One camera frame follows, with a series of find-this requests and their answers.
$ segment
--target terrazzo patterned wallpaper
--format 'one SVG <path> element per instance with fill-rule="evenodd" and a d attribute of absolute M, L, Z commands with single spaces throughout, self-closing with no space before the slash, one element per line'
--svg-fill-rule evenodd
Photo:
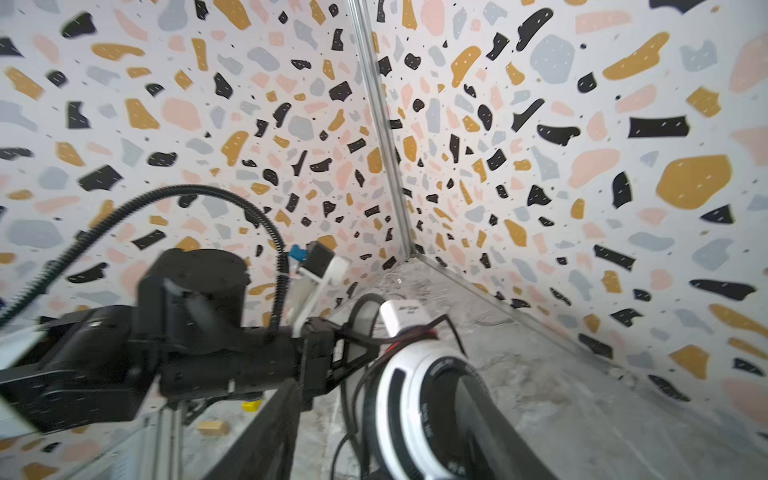
<path fill-rule="evenodd" d="M 81 230 L 165 184 L 209 184 L 268 211 L 284 240 L 353 262 L 328 310 L 400 248 L 345 2 L 2 0 L 0 296 Z M 243 323 L 271 309 L 274 249 L 209 197 L 126 220 L 26 316 L 132 304 L 163 250 L 247 258 Z"/>
<path fill-rule="evenodd" d="M 416 248 L 768 449 L 768 4 L 366 5 Z"/>

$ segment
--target blue object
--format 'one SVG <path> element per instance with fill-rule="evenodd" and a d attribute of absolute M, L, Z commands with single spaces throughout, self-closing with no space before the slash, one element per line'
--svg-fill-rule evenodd
<path fill-rule="evenodd" d="M 291 247 L 290 252 L 288 253 L 289 257 L 295 258 L 299 261 L 299 263 L 303 263 L 303 261 L 306 260 L 307 255 L 309 255 L 309 252 L 299 247 L 298 245 Z"/>

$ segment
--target wooden block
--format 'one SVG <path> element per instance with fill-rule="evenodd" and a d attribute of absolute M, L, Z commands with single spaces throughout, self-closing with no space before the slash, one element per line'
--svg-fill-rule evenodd
<path fill-rule="evenodd" d="M 206 437 L 223 437 L 229 435 L 230 424 L 226 422 L 200 422 L 197 430 Z"/>

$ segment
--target terrazzo wall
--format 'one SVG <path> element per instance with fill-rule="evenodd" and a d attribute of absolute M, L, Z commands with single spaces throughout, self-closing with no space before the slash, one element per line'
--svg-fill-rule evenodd
<path fill-rule="evenodd" d="M 768 4 L 366 5 L 417 250 L 768 450 Z"/>
<path fill-rule="evenodd" d="M 288 246 L 352 261 L 318 313 L 402 258 L 345 2 L 2 0 L 0 296 L 114 208 L 209 184 L 268 212 Z M 89 250 L 26 316 L 132 304 L 163 250 L 247 258 L 243 323 L 271 310 L 273 248 L 222 200 L 164 200 Z"/>

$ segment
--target gray floor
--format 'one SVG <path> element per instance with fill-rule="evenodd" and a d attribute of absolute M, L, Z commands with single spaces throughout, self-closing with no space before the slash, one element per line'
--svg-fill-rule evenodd
<path fill-rule="evenodd" d="M 498 407 L 559 478 L 765 478 L 768 472 L 768 458 L 748 442 L 554 334 L 537 332 L 529 326 L 534 320 L 513 320 L 418 260 L 396 267 L 369 291 L 420 300 L 434 317 L 450 313 Z M 334 319 L 345 320 L 349 308 Z M 441 337 L 449 342 L 450 332 Z M 190 431 L 185 480 L 200 478 L 253 414 L 233 402 L 205 415 L 223 417 L 235 428 L 228 439 L 201 439 Z M 342 436 L 337 396 L 317 399 L 315 409 L 302 414 L 292 478 L 328 478 Z M 336 478 L 357 478 L 357 472 L 346 446 Z"/>

